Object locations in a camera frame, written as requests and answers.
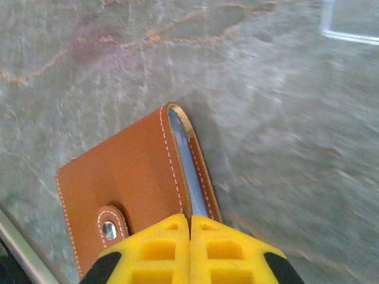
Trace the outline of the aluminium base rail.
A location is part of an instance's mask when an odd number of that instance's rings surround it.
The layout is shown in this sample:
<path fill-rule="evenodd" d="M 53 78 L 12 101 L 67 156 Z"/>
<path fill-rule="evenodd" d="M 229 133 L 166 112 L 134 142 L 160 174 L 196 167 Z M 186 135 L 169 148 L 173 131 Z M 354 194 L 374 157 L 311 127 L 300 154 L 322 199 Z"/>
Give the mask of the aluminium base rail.
<path fill-rule="evenodd" d="M 0 240 L 32 284 L 60 284 L 42 258 L 0 209 Z"/>

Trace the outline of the brown leather card holder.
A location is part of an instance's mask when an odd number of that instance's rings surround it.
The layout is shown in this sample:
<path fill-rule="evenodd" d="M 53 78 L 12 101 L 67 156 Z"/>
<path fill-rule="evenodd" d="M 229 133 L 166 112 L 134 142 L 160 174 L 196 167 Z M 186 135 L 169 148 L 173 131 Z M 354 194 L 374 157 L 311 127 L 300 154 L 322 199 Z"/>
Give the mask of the brown leather card holder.
<path fill-rule="evenodd" d="M 80 277 L 104 249 L 171 215 L 221 221 L 195 130 L 173 102 L 72 159 L 56 185 Z"/>

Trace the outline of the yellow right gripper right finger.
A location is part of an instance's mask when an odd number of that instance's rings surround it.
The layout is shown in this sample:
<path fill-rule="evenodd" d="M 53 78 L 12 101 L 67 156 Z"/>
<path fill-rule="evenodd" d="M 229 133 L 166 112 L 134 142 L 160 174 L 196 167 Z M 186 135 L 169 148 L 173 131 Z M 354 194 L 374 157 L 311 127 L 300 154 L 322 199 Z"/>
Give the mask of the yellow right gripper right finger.
<path fill-rule="evenodd" d="M 276 247 L 202 215 L 193 215 L 191 284 L 305 284 Z"/>

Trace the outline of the clear acrylic card stand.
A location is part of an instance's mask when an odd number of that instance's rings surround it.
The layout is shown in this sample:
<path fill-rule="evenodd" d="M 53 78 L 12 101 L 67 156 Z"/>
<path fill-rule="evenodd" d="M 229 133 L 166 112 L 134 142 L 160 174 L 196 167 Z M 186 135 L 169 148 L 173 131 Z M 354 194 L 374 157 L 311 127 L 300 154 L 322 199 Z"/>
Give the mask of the clear acrylic card stand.
<path fill-rule="evenodd" d="M 323 0 L 320 31 L 328 38 L 379 46 L 379 0 Z"/>

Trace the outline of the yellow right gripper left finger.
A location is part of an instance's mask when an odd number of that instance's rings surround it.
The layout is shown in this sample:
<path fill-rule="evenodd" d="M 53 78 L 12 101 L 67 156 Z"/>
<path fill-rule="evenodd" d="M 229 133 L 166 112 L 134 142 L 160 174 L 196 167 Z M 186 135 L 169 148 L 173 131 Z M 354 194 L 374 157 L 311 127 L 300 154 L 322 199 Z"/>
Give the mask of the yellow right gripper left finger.
<path fill-rule="evenodd" d="M 79 284 L 190 284 L 190 232 L 172 215 L 105 249 Z"/>

